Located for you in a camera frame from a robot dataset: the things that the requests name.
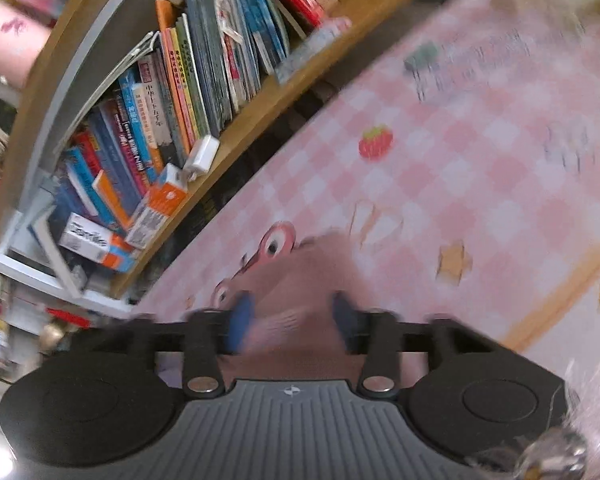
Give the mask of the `row of colourful books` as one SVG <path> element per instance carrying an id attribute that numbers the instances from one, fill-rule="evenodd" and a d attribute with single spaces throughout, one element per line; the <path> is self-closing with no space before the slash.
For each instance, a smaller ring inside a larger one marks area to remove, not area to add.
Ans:
<path id="1" fill-rule="evenodd" d="M 264 75 L 290 78 L 277 1 L 69 0 L 16 125 L 36 135 L 28 173 L 60 174 L 76 193 L 57 197 L 53 218 L 74 212 L 125 239 L 166 164 L 183 174 L 195 142 L 221 142 Z"/>

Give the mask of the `orange and white box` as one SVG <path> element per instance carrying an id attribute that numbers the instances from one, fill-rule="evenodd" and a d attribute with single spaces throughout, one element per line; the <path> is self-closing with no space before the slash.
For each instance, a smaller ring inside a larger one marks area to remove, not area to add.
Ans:
<path id="1" fill-rule="evenodd" d="M 169 162 L 135 209 L 125 241 L 136 249 L 145 249 L 186 195 L 182 170 Z"/>

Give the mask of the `purple and mauve knit sweater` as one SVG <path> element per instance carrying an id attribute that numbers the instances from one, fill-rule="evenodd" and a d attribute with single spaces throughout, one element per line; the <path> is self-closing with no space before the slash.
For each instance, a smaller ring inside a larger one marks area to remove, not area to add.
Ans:
<path id="1" fill-rule="evenodd" d="M 224 384 L 236 379 L 345 379 L 355 384 L 364 359 L 348 350 L 339 313 L 377 311 L 346 234 L 300 240 L 289 222 L 273 224 L 254 254 L 220 278 L 188 252 L 172 263 L 140 303 L 160 321 L 196 310 L 230 312 Z"/>

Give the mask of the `white power adapter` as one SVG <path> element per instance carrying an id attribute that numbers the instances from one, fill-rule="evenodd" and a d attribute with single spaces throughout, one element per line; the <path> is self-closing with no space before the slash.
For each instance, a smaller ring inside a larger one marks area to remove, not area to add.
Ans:
<path id="1" fill-rule="evenodd" d="M 187 181 L 192 182 L 198 177 L 208 174 L 219 147 L 220 140 L 212 134 L 202 136 L 195 142 L 183 166 L 183 174 Z"/>

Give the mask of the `white blue toothpaste box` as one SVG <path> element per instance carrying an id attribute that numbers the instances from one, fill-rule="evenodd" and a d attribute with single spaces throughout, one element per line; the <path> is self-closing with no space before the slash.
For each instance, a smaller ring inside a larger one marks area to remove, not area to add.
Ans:
<path id="1" fill-rule="evenodd" d="M 135 263 L 134 248 L 120 235 L 74 212 L 62 231 L 59 245 L 116 272 L 129 272 Z"/>

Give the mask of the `pink checkered table mat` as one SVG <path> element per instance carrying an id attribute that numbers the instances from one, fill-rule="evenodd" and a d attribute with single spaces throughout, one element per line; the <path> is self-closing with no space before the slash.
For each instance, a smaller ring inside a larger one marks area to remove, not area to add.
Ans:
<path id="1" fill-rule="evenodd" d="M 574 36 L 452 0 L 266 162 L 138 310 L 174 321 L 243 290 L 260 341 L 344 290 L 555 373 L 600 364 L 600 18 Z"/>

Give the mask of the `wooden bookshelf with white frame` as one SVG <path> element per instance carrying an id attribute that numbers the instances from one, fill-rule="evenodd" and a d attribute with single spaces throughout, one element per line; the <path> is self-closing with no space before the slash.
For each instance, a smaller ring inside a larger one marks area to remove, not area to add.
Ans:
<path id="1" fill-rule="evenodd" d="M 0 125 L 0 311 L 124 318 L 201 197 L 325 70 L 411 0 L 68 0 L 52 29 L 0 0 L 27 79 Z"/>

